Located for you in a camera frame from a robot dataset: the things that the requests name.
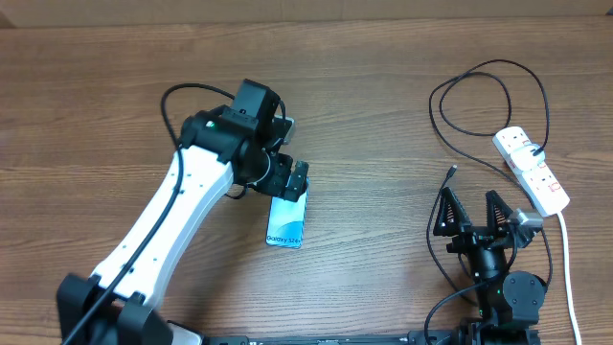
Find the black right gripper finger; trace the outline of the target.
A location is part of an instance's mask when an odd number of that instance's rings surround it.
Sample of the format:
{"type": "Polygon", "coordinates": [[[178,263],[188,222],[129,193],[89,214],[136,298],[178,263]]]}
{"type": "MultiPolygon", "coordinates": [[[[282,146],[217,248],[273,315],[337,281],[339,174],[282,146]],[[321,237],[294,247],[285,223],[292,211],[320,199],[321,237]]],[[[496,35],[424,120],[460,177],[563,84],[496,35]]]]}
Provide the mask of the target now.
{"type": "Polygon", "coordinates": [[[433,234],[435,236],[453,237],[464,233],[469,228],[470,218],[464,206],[449,187],[444,187],[433,234]]]}
{"type": "Polygon", "coordinates": [[[513,213],[512,208],[494,190],[486,193],[486,206],[488,229],[506,232],[509,228],[508,219],[513,213]]]}

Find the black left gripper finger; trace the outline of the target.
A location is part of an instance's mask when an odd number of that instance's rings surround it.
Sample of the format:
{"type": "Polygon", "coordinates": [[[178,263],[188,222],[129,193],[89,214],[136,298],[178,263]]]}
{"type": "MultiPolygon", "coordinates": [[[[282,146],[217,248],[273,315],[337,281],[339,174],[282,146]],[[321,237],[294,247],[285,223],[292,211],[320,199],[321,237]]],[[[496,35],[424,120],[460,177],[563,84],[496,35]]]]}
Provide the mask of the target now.
{"type": "Polygon", "coordinates": [[[285,186],[283,199],[297,202],[298,199],[307,190],[307,173],[309,164],[304,161],[298,161],[295,165],[294,171],[290,174],[287,184],[285,186]]]}
{"type": "Polygon", "coordinates": [[[273,127],[276,135],[283,139],[283,144],[288,145],[295,133],[295,120],[290,117],[275,116],[273,127]]]}

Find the Samsung Galaxy smartphone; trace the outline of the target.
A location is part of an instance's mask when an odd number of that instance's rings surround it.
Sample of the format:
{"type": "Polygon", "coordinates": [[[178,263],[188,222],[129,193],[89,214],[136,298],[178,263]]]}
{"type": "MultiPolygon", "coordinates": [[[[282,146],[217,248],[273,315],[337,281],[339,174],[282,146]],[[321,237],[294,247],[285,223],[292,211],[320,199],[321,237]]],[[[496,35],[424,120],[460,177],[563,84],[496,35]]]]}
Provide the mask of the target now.
{"type": "Polygon", "coordinates": [[[265,236],[268,245],[292,249],[302,246],[308,191],[306,187],[296,202],[272,198],[265,236]]]}

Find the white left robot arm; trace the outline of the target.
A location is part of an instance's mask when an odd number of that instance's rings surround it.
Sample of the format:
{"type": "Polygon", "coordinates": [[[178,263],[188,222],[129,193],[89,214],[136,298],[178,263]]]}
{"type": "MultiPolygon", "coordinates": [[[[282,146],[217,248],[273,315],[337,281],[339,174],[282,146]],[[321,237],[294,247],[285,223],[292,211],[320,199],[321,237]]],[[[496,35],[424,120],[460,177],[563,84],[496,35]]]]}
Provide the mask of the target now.
{"type": "Polygon", "coordinates": [[[57,290],[65,344],[246,344],[212,337],[159,314],[170,279],[194,235],[232,186],[270,196],[265,241],[299,248],[308,200],[308,163],[280,148],[295,122],[269,87],[244,80],[231,104],[188,117],[170,138],[168,172],[121,243],[83,279],[57,290]]]}

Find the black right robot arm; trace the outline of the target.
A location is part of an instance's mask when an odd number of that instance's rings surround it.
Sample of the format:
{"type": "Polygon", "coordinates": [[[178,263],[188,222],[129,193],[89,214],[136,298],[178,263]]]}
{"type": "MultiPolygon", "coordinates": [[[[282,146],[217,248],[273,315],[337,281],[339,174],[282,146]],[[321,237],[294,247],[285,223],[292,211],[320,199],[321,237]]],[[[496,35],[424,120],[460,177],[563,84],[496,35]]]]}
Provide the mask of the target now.
{"type": "Polygon", "coordinates": [[[526,272],[513,271],[518,251],[527,247],[544,228],[534,209],[513,210],[495,191],[486,193],[487,223],[475,225],[460,200],[448,187],[441,189],[440,211],[433,234],[449,237],[446,251],[466,256],[473,285],[445,297],[429,313],[448,301],[473,291],[480,316],[464,318],[451,331],[429,332],[431,317],[424,321],[428,344],[538,344],[533,329],[547,292],[547,282],[526,272]]]}

